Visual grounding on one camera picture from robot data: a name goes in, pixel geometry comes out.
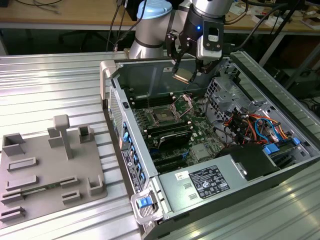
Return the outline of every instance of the blue tab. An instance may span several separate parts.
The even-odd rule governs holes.
[[[140,171],[141,169],[142,169],[142,167],[141,167],[141,164],[140,163],[138,163],[138,171]]]
[[[264,147],[264,151],[266,152],[266,154],[270,155],[279,151],[279,148],[274,143],[271,143]]]
[[[140,209],[151,206],[153,204],[150,196],[138,199],[137,203]]]
[[[145,1],[142,1],[138,7],[136,17],[141,18]],[[155,19],[170,13],[172,5],[166,0],[147,0],[142,19]]]
[[[137,162],[139,161],[137,154],[133,155],[133,161],[134,161],[134,164],[137,164]]]
[[[128,137],[129,137],[129,133],[128,133],[128,132],[125,132],[125,133],[124,133],[124,136],[123,136],[123,141],[124,141],[124,142],[128,141]]]
[[[297,137],[292,138],[292,141],[294,142],[295,145],[300,144],[300,140]]]

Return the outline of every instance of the metal table leg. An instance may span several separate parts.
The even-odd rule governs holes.
[[[275,40],[273,41],[273,43],[270,45],[270,47],[268,48],[268,50],[265,52],[265,54],[263,55],[263,57],[261,58],[261,60],[259,61],[260,66],[264,66],[266,64],[266,62],[268,61],[268,59],[271,57],[271,55],[274,53],[274,51],[276,50],[276,48],[278,47],[278,45],[281,43],[282,39],[284,38],[286,34],[285,33],[280,33]]]
[[[2,36],[0,35],[0,56],[8,55],[4,40],[2,39]]]
[[[320,54],[320,43],[313,49],[309,56],[301,63],[301,65],[295,70],[294,74],[283,84],[285,89],[288,89],[300,76],[300,74],[305,70],[306,67]]]

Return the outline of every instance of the black chair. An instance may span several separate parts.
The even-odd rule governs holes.
[[[79,34],[85,34],[84,35],[84,39],[82,41],[81,47],[80,47],[80,52],[83,51],[87,41],[89,39],[91,39],[93,36],[101,39],[102,41],[104,41],[105,43],[108,42],[108,39],[104,36],[102,36],[101,34],[99,34],[98,32],[103,32],[103,31],[96,31],[96,30],[74,30],[74,31],[69,31],[63,34],[59,34],[59,43],[63,44],[64,43],[64,37],[66,36],[72,36],[72,35],[79,35]]]

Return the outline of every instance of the workbench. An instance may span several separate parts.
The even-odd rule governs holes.
[[[107,31],[116,11],[116,0],[63,0],[56,4],[60,14],[40,9],[35,6],[21,4],[11,0],[9,6],[0,8],[0,29],[55,29],[55,30],[100,30]],[[124,8],[121,7],[114,21],[113,30],[118,30]],[[229,12],[226,20],[236,17]],[[301,17],[294,17],[291,23],[286,24],[273,44],[266,51],[259,62],[262,66],[280,44],[285,35],[320,35],[319,30],[304,25]],[[128,30],[135,22],[125,13],[122,30]],[[225,33],[248,34],[256,25],[247,15],[239,22],[226,25]],[[271,27],[262,24],[256,34],[270,34]],[[0,56],[6,50],[0,37]]]
[[[23,138],[46,135],[52,117],[60,114],[69,115],[71,129],[89,124],[108,192],[103,199],[1,229],[0,239],[141,240],[119,169],[121,159],[115,155],[100,102],[100,62],[124,57],[123,52],[96,52],[0,58],[0,138],[16,132]],[[243,64],[249,64],[249,59],[244,54]],[[308,110],[283,94],[280,85],[269,86],[267,72],[254,74],[264,75],[260,80],[265,86],[276,91],[283,104],[320,138],[319,119],[312,114],[306,116]],[[254,88],[246,90],[259,94]],[[320,239],[319,198],[320,162],[280,186],[187,225],[162,240]]]

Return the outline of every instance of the warning label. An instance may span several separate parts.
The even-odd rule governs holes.
[[[216,165],[192,172],[189,176],[202,199],[230,189]]]

